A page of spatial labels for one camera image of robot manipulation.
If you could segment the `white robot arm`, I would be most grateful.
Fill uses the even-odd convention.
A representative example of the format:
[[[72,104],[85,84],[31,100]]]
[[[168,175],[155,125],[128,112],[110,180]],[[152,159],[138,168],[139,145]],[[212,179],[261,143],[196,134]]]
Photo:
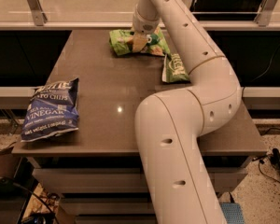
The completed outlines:
[[[148,96],[135,135],[158,224],[227,224],[198,148],[239,109],[242,90],[230,62],[182,0],[139,0],[133,28],[159,23],[189,72],[187,87]]]

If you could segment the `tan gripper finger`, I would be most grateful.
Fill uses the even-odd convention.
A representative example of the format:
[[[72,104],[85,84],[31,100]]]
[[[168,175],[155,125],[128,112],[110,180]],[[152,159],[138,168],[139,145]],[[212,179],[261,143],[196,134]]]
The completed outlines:
[[[135,33],[133,35],[133,53],[140,52],[147,44],[147,36],[145,34]]]

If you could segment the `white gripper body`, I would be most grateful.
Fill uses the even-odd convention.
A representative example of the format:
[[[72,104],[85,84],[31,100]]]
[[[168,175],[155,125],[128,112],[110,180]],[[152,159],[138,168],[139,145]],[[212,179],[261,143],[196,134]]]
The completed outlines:
[[[144,35],[151,35],[159,25],[159,19],[149,20],[144,18],[139,10],[138,7],[135,7],[134,14],[133,14],[133,29],[139,33]]]

